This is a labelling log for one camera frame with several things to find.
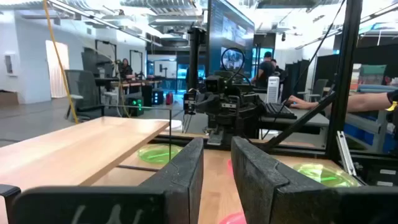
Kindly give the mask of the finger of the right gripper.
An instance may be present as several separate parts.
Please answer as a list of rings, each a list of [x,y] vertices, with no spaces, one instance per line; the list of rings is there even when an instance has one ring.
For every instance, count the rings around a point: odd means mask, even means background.
[[[259,95],[241,95],[239,105],[239,123],[244,125],[257,120],[265,111],[265,104]]]
[[[212,93],[204,93],[197,100],[198,113],[219,113],[220,96]]]

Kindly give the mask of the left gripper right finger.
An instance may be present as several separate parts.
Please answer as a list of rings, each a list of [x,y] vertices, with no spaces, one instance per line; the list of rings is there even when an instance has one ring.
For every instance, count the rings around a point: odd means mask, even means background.
[[[247,223],[397,223],[397,187],[327,187],[241,137],[231,162]]]

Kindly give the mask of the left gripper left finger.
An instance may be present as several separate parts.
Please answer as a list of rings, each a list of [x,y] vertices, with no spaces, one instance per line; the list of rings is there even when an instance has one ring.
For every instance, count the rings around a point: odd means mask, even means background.
[[[47,186],[27,190],[12,206],[12,222],[197,223],[203,150],[203,139],[193,139],[138,186]]]

